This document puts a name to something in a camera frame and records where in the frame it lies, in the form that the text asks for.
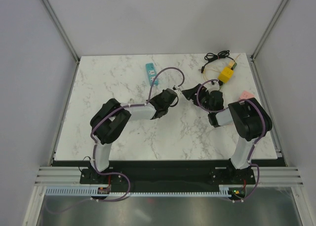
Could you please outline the green power strip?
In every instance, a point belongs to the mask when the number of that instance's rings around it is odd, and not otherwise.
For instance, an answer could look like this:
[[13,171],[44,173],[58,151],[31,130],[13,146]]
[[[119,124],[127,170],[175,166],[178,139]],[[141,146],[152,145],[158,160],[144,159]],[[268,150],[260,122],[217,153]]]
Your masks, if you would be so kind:
[[[228,63],[225,67],[229,67],[229,68],[231,68],[231,69],[234,71],[234,69],[235,69],[236,66],[237,66],[236,61],[231,61],[231,62]],[[219,81],[219,83],[220,83],[220,89],[221,89],[222,86],[223,86],[225,83],[223,83],[223,82],[221,82],[221,81]]]

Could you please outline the teal power strip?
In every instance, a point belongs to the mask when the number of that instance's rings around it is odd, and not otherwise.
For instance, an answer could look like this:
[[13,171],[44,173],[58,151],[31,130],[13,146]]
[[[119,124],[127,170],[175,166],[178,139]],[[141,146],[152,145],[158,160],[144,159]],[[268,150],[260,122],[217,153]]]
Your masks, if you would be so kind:
[[155,70],[155,66],[153,63],[147,63],[145,65],[145,68],[146,68],[146,73],[148,76],[149,84],[152,85],[152,83],[157,75],[157,72]]

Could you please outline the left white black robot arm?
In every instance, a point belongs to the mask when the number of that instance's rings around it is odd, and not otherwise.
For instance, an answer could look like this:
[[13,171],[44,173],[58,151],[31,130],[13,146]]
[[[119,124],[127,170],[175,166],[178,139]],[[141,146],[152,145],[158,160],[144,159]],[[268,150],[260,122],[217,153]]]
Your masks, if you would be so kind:
[[115,98],[109,99],[90,121],[91,138],[95,145],[91,159],[91,177],[97,183],[108,179],[111,147],[130,121],[153,120],[168,113],[176,106],[178,95],[172,89],[165,89],[143,104],[122,104]]

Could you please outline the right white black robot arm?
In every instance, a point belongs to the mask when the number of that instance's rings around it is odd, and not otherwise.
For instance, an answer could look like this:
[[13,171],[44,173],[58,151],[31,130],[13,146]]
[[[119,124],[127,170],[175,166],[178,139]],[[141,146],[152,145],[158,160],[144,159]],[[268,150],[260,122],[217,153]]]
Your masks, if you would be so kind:
[[213,127],[234,124],[239,134],[234,154],[230,158],[232,168],[226,171],[227,180],[238,183],[244,177],[243,169],[251,166],[256,144],[271,131],[273,123],[256,98],[241,99],[224,108],[223,93],[208,91],[203,85],[183,90],[182,94],[194,105],[208,112]]

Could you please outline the yellow cube socket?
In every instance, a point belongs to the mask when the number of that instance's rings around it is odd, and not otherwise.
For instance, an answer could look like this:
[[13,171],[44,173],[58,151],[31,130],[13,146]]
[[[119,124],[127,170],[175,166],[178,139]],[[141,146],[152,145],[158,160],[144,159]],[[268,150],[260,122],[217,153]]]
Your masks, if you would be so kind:
[[224,67],[224,69],[218,75],[218,80],[223,83],[227,83],[230,80],[230,78],[233,76],[233,74],[234,74],[234,71],[231,68]]

